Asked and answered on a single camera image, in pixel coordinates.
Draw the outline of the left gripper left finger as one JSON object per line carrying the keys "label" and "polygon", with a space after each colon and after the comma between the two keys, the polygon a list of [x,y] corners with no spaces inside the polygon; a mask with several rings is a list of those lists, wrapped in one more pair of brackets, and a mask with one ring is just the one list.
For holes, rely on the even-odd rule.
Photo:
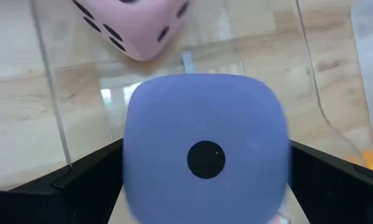
{"label": "left gripper left finger", "polygon": [[108,224],[123,186],[121,139],[0,191],[0,224]]}

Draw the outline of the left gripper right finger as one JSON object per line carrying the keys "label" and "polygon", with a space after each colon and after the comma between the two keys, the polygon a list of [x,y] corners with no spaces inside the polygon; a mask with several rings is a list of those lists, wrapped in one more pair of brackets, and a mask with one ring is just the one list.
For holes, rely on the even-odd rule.
{"label": "left gripper right finger", "polygon": [[289,185],[310,224],[373,224],[373,170],[291,141]]}

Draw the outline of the purple foam dice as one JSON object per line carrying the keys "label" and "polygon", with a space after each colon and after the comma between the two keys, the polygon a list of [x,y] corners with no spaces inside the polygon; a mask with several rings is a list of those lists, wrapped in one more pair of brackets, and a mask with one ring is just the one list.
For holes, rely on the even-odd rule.
{"label": "purple foam dice", "polygon": [[157,77],[128,105],[126,199],[139,224],[267,224],[283,201],[290,151],[281,104],[263,82]]}

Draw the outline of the pink foam dice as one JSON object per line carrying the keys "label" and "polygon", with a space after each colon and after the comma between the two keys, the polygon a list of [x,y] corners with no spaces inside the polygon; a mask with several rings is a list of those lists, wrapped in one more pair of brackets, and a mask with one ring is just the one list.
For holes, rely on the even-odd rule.
{"label": "pink foam dice", "polygon": [[128,57],[147,61],[167,46],[193,0],[70,0],[83,20]]}

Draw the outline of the tall clear plastic container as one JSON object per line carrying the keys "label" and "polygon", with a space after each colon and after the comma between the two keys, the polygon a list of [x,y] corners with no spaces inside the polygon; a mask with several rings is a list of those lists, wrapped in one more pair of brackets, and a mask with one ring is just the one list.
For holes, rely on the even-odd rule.
{"label": "tall clear plastic container", "polygon": [[279,97],[291,138],[365,164],[325,110],[309,42],[314,0],[189,0],[187,21],[154,59],[130,59],[105,42],[80,0],[30,0],[66,163],[123,136],[126,109],[146,80],[178,73],[256,78]]}

